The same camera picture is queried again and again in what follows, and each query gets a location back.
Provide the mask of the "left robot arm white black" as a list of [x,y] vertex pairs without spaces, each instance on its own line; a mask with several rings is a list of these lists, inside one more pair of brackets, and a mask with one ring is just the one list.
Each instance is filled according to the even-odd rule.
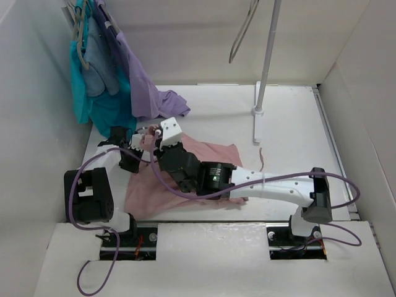
[[99,142],[97,150],[82,169],[64,174],[65,213],[69,223],[87,230],[105,230],[102,240],[117,238],[126,246],[138,240],[134,217],[123,210],[123,198],[114,198],[111,191],[111,174],[138,173],[144,150],[140,147],[144,131],[116,126],[110,137]]

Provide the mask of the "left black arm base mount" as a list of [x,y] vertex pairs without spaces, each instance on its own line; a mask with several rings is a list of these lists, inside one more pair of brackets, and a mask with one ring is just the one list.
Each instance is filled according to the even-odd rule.
[[[120,244],[116,260],[155,260],[157,253],[158,226],[138,225],[135,231],[119,234]],[[113,260],[116,252],[116,236],[105,231],[97,235],[101,239],[100,260]]]

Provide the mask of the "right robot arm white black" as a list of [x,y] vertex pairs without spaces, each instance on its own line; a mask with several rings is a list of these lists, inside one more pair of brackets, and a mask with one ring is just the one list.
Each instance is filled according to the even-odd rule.
[[290,175],[266,177],[231,163],[200,161],[181,143],[150,149],[155,176],[173,194],[189,200],[229,200],[255,197],[297,205],[286,236],[295,244],[311,236],[313,229],[333,220],[329,183],[325,171],[313,168],[307,178]]

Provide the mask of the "pink trousers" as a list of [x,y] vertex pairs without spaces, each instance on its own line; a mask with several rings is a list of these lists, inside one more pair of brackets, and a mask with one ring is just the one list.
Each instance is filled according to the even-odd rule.
[[164,182],[175,191],[207,195],[226,187],[225,175],[231,165],[242,166],[237,146],[199,142],[183,134],[182,142],[174,148],[155,152],[160,163],[152,167],[141,164],[139,172],[131,175],[124,201],[125,212],[137,220],[152,218],[169,209],[203,205],[213,209],[232,209],[245,205],[248,197],[219,197],[209,199],[185,199],[163,185],[154,173],[159,170]]

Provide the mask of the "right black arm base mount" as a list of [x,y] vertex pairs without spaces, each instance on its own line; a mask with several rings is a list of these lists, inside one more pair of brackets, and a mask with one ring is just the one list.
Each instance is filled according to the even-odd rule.
[[267,239],[271,260],[326,260],[327,255],[321,237],[321,230],[314,227],[308,237],[295,236],[286,225],[267,227]]

